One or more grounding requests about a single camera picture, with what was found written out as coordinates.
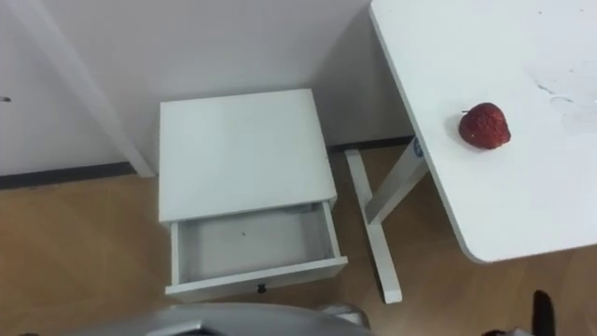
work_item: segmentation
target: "drawer handle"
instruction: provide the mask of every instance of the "drawer handle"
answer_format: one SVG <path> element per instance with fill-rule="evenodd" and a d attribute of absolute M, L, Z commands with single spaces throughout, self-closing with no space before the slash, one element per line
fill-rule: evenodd
<path fill-rule="evenodd" d="M 265 284 L 257 285 L 257 294 L 263 294 L 266 291 L 268 290 L 265 288 Z"/>

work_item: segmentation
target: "wooden floor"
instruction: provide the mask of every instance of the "wooden floor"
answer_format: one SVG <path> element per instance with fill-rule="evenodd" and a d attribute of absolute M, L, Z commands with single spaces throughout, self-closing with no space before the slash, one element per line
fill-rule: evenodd
<path fill-rule="evenodd" d="M 363 153 L 373 188 L 401 150 Z M 456 243 L 430 176 L 383 223 L 404 295 L 384 305 L 348 167 L 342 155 L 331 160 L 333 217 L 349 265 L 335 279 L 224 301 L 349 302 L 378 335 L 462 336 L 528 328 L 532 293 L 542 288 L 555 301 L 560 335 L 597 335 L 597 247 L 475 264 Z M 156 186 L 123 176 L 0 192 L 0 335 L 54 335 L 175 303 L 162 294 L 170 245 L 156 223 Z"/>

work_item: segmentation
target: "desk top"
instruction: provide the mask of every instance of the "desk top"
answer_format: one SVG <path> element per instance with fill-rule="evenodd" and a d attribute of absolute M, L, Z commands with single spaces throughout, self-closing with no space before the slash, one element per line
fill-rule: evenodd
<path fill-rule="evenodd" d="M 160 221 L 336 197 L 311 90 L 162 103 Z"/>
<path fill-rule="evenodd" d="M 597 3 L 374 0 L 371 17 L 466 254 L 597 244 Z M 457 132 L 483 102 L 512 133 L 491 151 Z"/>

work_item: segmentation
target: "black object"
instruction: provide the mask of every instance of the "black object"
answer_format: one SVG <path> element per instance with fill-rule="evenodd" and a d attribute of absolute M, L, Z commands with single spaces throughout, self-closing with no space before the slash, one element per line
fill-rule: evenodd
<path fill-rule="evenodd" d="M 548 293 L 537 290 L 533 295 L 533 335 L 555 336 L 556 317 Z"/>

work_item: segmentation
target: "white table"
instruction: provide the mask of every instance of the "white table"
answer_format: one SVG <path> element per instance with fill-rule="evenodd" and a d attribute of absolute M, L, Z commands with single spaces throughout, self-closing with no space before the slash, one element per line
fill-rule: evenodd
<path fill-rule="evenodd" d="M 402 294 L 381 223 L 427 169 L 476 262 L 596 244 L 597 3 L 374 0 L 371 17 L 417 136 L 372 197 L 346 153 L 385 301 Z M 457 132 L 483 102 L 512 133 L 496 150 Z"/>

